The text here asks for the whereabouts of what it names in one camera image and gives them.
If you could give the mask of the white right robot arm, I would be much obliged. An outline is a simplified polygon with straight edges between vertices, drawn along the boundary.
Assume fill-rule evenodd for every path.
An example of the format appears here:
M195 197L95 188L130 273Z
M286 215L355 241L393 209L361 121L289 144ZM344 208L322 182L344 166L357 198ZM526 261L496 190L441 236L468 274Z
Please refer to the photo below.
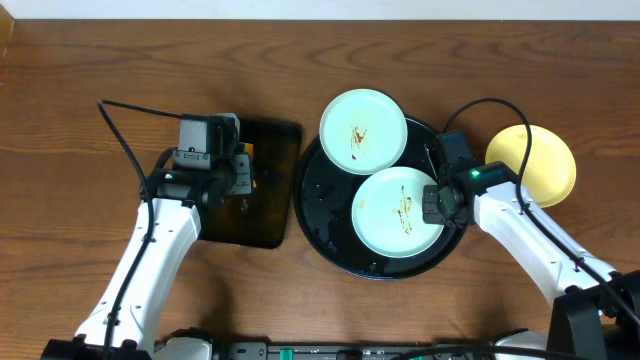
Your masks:
M496 239L552 307L545 336L507 336L501 344L583 359L639 356L639 274L623 274L579 245L529 196L501 162L446 166L423 188L427 224L475 224Z

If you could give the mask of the green and yellow sponge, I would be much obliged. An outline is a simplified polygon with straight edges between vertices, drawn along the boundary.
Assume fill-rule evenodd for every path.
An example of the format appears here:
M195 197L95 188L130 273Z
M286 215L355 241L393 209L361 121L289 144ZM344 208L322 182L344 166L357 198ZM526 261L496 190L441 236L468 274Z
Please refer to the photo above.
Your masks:
M254 156L254 145L251 143L244 143L244 151L249 155L250 160L253 160Z

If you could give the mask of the mint plate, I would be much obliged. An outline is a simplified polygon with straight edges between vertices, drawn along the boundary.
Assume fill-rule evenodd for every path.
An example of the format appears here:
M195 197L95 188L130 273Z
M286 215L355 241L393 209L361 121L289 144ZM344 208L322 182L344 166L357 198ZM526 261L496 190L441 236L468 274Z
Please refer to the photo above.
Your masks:
M367 178L357 190L351 220L360 241L389 258L407 258L430 247L442 225L423 220L422 199L434 179L410 167L391 167Z
M319 140L328 159L355 175L372 175L392 166L408 141L408 125L400 106L372 89L353 89L325 108Z

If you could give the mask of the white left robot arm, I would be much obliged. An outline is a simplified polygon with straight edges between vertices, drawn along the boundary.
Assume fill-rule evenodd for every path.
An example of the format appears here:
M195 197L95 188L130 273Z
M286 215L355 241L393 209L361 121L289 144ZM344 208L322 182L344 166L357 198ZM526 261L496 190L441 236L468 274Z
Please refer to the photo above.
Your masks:
M126 250L105 292L70 340L50 340L44 359L213 359L215 340L189 328L156 343L160 315L207 211L253 189L251 156L169 148L141 186Z

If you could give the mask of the yellow plate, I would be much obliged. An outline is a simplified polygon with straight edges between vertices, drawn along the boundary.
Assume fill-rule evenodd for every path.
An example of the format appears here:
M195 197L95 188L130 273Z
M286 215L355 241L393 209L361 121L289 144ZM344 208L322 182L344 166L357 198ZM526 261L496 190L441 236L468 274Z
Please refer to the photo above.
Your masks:
M560 203L573 190L576 163L570 148L555 133L531 125L532 147L523 175L523 185L532 199L546 208ZM503 162L518 173L527 145L524 125L500 131L489 143L485 162Z

